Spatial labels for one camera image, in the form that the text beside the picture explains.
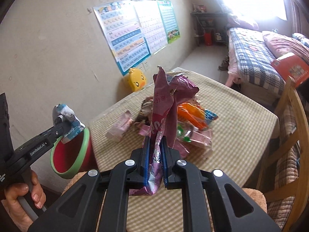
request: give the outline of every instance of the floor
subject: floor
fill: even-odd
[[[225,84],[228,79],[228,72],[218,69],[225,55],[228,55],[227,46],[201,45],[196,47],[179,67]]]

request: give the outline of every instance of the educational chart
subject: educational chart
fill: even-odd
[[[174,42],[176,39],[180,38],[180,33],[176,22],[173,5],[172,2],[168,0],[158,0],[158,5],[165,28],[167,41],[170,44]]]
[[[132,1],[93,8],[123,75],[150,56]]]
[[[134,7],[151,54],[167,46],[167,37],[156,0],[135,1]]]

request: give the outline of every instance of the fingernail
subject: fingernail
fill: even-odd
[[[39,201],[39,196],[38,196],[37,194],[35,194],[35,195],[33,196],[33,199],[34,199],[35,201]]]
[[[37,207],[38,207],[38,208],[42,208],[42,206],[43,206],[42,203],[39,201],[39,202],[37,203]]]
[[[28,190],[28,185],[27,184],[22,184],[21,185],[21,190],[22,191],[27,191]]]

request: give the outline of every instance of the plaid bedspread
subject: plaid bedspread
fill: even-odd
[[[266,46],[261,32],[231,28],[239,75],[243,80],[281,95],[284,80],[270,65],[275,59]]]

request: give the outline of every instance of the metal bolt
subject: metal bolt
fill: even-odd
[[[187,162],[184,159],[179,159],[177,161],[177,164],[180,165],[180,166],[185,166],[187,164]]]
[[[95,169],[91,169],[89,172],[88,172],[88,175],[93,177],[93,176],[96,176],[98,175],[98,171],[95,170]]]
[[[217,177],[221,177],[223,176],[223,172],[220,169],[216,169],[214,170],[214,175]]]
[[[132,159],[128,159],[128,160],[126,160],[125,164],[126,164],[127,166],[133,166],[133,165],[135,164],[135,161],[132,160]]]

